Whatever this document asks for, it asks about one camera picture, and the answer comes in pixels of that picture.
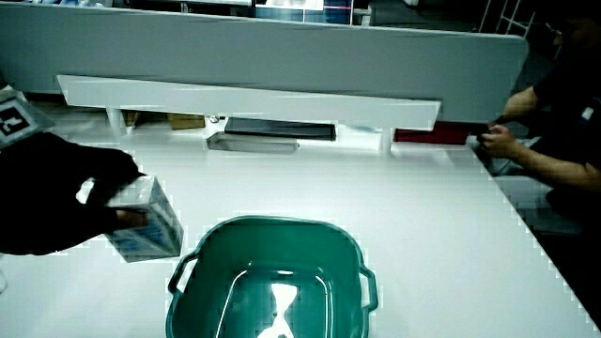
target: green plastic basin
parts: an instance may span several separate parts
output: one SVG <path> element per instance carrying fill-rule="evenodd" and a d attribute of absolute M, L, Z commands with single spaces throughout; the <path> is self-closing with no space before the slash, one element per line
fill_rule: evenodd
<path fill-rule="evenodd" d="M 192 275 L 177 283 L 189 262 Z M 362 306 L 360 274 L 369 285 Z M 355 240 L 329 224 L 246 216 L 218 224 L 169 283 L 167 337 L 360 338 L 378 307 Z"/>

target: white table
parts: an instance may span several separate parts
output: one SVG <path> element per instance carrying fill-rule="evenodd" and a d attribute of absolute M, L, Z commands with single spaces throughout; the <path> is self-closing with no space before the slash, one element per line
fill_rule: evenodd
<path fill-rule="evenodd" d="M 600 336 L 463 146 L 396 144 L 380 157 L 308 143 L 292 155 L 259 155 L 138 134 L 119 147 L 173 196 L 186 231 L 182 255 L 239 215 L 345 228 L 376 274 L 371 338 Z M 63 255 L 5 256 L 0 335 L 163 337 L 177 261 L 126 264 L 104 237 Z"/>

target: person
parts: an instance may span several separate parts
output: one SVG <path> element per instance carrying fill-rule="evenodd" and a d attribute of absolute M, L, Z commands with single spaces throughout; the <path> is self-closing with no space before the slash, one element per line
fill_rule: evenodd
<path fill-rule="evenodd" d="M 0 253 L 43 255 L 95 236 L 147 225 L 145 213 L 105 207 L 120 187 L 142 176 L 118 149 L 81 146 L 40 131 L 0 150 Z M 76 194 L 88 179 L 94 191 Z"/>
<path fill-rule="evenodd" d="M 601 206 L 599 5 L 582 0 L 543 5 L 554 44 L 564 48 L 562 60 L 540 82 L 507 101 L 490 131 L 479 136 L 477 149 L 518 213 L 534 228 L 544 208 L 557 214 L 560 223 L 584 224 L 594 220 Z M 556 119 L 536 137 L 518 140 L 504 126 L 511 121 L 532 126 L 547 106 Z M 519 180 L 508 184 L 511 180 L 502 177 Z"/>

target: red object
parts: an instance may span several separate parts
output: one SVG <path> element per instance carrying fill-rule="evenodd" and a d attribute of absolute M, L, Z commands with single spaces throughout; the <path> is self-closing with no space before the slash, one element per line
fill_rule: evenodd
<path fill-rule="evenodd" d="M 464 145 L 470 134 L 487 130 L 483 123 L 437 121 L 432 131 L 396 130 L 395 142 L 415 142 L 445 145 Z"/>

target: black glove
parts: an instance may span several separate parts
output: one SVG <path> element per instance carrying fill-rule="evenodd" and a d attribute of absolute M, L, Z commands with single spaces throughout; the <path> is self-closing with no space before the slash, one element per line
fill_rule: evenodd
<path fill-rule="evenodd" d="M 76 193 L 90 178 L 117 189 L 142 175 L 121 150 L 80 146 L 48 132 L 3 149 L 0 252 L 49 254 L 113 232 L 116 211 L 100 202 L 82 205 Z"/>

